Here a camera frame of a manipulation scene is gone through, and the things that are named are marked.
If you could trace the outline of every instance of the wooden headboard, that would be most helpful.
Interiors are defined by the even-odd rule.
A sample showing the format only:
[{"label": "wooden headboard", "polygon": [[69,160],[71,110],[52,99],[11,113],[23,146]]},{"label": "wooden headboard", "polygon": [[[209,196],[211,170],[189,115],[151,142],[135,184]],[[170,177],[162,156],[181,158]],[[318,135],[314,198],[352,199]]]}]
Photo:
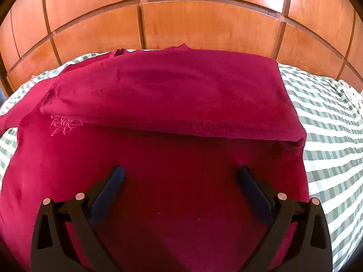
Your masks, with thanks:
[{"label": "wooden headboard", "polygon": [[254,53],[363,89],[363,22],[349,0],[16,0],[0,26],[12,89],[90,52]]}]

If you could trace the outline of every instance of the round bolt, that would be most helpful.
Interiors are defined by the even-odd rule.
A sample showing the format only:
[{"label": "round bolt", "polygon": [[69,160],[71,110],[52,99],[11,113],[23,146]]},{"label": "round bolt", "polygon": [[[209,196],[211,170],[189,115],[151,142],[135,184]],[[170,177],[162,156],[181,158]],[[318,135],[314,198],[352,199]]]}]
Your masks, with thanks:
[{"label": "round bolt", "polygon": [[83,192],[77,193],[76,194],[76,200],[81,201],[82,199],[85,198],[85,196],[86,195]]},{"label": "round bolt", "polygon": [[287,195],[285,193],[280,192],[277,194],[278,199],[285,201],[287,199]]},{"label": "round bolt", "polygon": [[50,204],[50,198],[47,197],[47,198],[44,198],[43,199],[43,204],[46,206],[47,204]]},{"label": "round bolt", "polygon": [[317,199],[317,198],[313,198],[313,199],[311,200],[311,202],[312,202],[313,204],[315,204],[316,206],[318,206],[318,205],[320,204],[320,200],[319,200],[319,199]]}]

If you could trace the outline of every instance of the red cloth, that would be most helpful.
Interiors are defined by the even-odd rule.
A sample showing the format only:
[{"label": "red cloth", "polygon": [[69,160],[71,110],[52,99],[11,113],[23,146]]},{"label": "red cloth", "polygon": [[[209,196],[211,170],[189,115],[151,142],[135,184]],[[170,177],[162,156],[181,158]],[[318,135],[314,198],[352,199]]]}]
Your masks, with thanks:
[{"label": "red cloth", "polygon": [[[114,165],[125,185],[97,232],[124,271],[238,271],[266,231],[239,189],[241,165],[277,192],[309,199],[306,133],[272,59],[121,50],[37,84],[12,111],[0,118],[0,131],[19,127],[0,234],[26,268],[41,201],[71,199]],[[83,126],[51,136],[50,115]]]}]

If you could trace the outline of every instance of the green and white checkered fabric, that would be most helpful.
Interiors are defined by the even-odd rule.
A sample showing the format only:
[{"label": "green and white checkered fabric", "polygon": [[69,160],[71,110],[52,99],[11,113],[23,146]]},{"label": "green and white checkered fabric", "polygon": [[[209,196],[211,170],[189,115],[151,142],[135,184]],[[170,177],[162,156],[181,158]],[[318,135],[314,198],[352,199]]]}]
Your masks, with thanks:
[{"label": "green and white checkered fabric", "polygon": [[322,203],[333,251],[333,271],[363,235],[362,116],[337,81],[279,64],[307,139],[304,166],[310,197]]}]

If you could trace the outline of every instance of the checkered bedsheet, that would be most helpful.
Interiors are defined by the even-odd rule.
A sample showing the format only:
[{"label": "checkered bedsheet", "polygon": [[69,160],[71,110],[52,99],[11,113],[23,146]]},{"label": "checkered bedsheet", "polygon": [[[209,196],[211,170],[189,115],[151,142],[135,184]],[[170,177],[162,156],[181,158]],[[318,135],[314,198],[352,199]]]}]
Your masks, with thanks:
[{"label": "checkered bedsheet", "polygon": [[[0,115],[7,113],[39,81],[57,76],[70,64],[98,55],[77,57],[23,84],[0,108]],[[279,69],[307,132],[304,166],[309,194],[322,203],[331,237],[333,271],[337,272],[363,235],[362,116],[339,82],[288,65],[279,64]],[[17,147],[16,133],[17,128],[10,128],[0,138],[0,187]]]}]

